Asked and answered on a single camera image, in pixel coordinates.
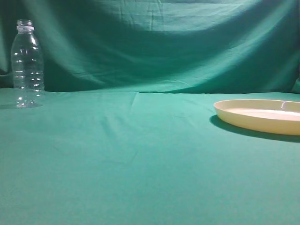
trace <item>draped fabric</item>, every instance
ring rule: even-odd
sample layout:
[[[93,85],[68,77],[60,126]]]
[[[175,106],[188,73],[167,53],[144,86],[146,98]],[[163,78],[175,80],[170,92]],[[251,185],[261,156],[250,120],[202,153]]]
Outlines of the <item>draped fabric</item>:
[[[17,19],[31,19],[48,91],[291,91],[298,0],[13,0],[1,3],[0,85]]]

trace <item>yellow plate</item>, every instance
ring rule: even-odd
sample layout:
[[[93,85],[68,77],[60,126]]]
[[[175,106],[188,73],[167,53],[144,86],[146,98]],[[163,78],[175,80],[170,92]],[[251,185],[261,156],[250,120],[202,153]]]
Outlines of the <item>yellow plate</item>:
[[[214,107],[221,120],[241,128],[300,135],[300,102],[241,99],[216,102]]]

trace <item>table surface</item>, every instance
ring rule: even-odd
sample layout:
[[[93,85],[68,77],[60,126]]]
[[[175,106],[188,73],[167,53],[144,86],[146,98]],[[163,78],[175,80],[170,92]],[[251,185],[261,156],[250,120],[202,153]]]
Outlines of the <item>table surface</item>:
[[[300,95],[0,90],[1,225],[299,225],[300,137],[222,122],[227,99]]]

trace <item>plastic bottle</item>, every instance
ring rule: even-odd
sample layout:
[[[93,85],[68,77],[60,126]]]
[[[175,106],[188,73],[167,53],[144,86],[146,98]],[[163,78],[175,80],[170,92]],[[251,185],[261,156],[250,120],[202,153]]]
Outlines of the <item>plastic bottle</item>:
[[[30,20],[18,20],[17,30],[11,50],[16,106],[39,106],[44,93],[43,55]]]

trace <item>bottle neck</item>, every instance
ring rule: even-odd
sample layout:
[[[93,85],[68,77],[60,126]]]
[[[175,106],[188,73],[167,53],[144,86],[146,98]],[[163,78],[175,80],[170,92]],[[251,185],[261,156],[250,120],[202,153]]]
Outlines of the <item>bottle neck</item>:
[[[18,25],[17,30],[18,33],[32,33],[34,31],[34,27],[30,25]]]
[[[32,30],[18,30],[18,34],[33,34]]]

